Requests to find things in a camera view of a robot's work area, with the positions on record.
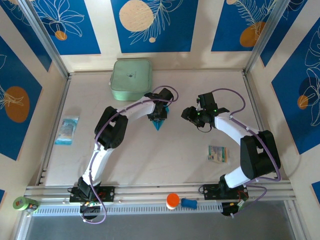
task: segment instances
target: green plastic box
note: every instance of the green plastic box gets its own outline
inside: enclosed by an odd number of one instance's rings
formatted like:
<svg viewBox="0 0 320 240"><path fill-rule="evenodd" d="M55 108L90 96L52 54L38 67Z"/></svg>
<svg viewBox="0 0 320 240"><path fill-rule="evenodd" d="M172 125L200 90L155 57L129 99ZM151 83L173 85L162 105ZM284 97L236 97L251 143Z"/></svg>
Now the green plastic box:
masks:
<svg viewBox="0 0 320 240"><path fill-rule="evenodd" d="M109 84L116 100L137 101L151 91L152 64L146 59L118 60Z"/></svg>

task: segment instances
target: white floor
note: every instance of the white floor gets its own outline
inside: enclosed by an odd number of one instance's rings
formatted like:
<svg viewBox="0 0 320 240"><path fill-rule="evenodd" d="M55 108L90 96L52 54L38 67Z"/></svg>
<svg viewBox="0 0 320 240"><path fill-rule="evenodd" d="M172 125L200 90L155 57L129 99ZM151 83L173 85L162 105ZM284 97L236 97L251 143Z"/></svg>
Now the white floor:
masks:
<svg viewBox="0 0 320 240"><path fill-rule="evenodd" d="M84 173L94 148L94 129L108 106L123 107L129 102L114 100L109 88L111 72L72 76L62 118L79 116L72 145L54 145L43 183L47 186L73 185ZM246 108L236 117L258 128L240 71L169 70L153 72L153 88L170 85L179 100L159 131L142 117L128 126L122 144L112 153L103 173L103 184L180 184L218 181L240 164L240 147L223 132L202 133L181 118L182 111L196 106L200 94L217 88L238 91ZM242 101L232 92L214 93L216 103L231 112ZM208 145L229 148L230 165L208 161Z"/></svg>

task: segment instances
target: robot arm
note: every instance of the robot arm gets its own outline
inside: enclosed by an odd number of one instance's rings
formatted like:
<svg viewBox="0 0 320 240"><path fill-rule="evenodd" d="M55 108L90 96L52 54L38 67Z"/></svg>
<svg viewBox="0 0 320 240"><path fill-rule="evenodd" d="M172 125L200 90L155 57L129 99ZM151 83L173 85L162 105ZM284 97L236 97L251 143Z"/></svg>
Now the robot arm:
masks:
<svg viewBox="0 0 320 240"><path fill-rule="evenodd" d="M256 137L237 124L236 122L240 124L241 122L230 116L229 110L224 107L218 108L212 92L199 95L197 103L197 108L193 106L186 108L181 117L198 128L210 124L211 127L226 133L240 145L240 166L220 177L219 188L223 193L275 171L272 161L265 150L262 151L263 147ZM263 140L280 168L281 163L272 133L268 130L259 132L251 127L249 129Z"/></svg>
<svg viewBox="0 0 320 240"><path fill-rule="evenodd" d="M91 189L90 182L90 166L91 166L91 177L92 185L95 188L99 188L102 173L108 162L111 153L117 148L125 137L127 125L131 124L134 120L139 119L145 115L151 121L163 121L167 118L166 104L160 100L170 101L173 98L173 94L166 88L162 89L160 93L147 93L140 100L130 104L129 106L114 109L113 107L107 107L95 130L96 137L99 132L103 129L103 126L107 121L115 114L125 110L123 113L118 114L114 120L112 120L105 129L102 130L99 135L97 142L94 144L94 150L88 167L84 174L79 178L77 187L78 190L74 195L79 195L81 198L88 201L92 201L95 195Z"/></svg>

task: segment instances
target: orange bottle cap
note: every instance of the orange bottle cap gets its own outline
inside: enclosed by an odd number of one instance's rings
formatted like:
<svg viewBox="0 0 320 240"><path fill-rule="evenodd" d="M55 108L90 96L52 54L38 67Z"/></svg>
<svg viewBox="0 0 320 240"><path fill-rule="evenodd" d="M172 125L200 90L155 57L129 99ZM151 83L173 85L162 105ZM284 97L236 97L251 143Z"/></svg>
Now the orange bottle cap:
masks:
<svg viewBox="0 0 320 240"><path fill-rule="evenodd" d="M179 202L180 202L180 199L176 193L170 193L166 197L166 203L172 208L177 207L179 205Z"/></svg>

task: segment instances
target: gray floor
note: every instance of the gray floor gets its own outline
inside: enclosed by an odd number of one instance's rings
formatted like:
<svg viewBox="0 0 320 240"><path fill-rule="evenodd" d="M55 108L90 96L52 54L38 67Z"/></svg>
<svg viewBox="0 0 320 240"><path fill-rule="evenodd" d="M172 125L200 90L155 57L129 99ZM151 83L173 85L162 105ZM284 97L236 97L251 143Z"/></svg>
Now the gray floor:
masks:
<svg viewBox="0 0 320 240"><path fill-rule="evenodd" d="M283 202L258 202L234 219L221 213L109 215L100 225L80 216L38 216L27 240L291 240Z"/></svg>

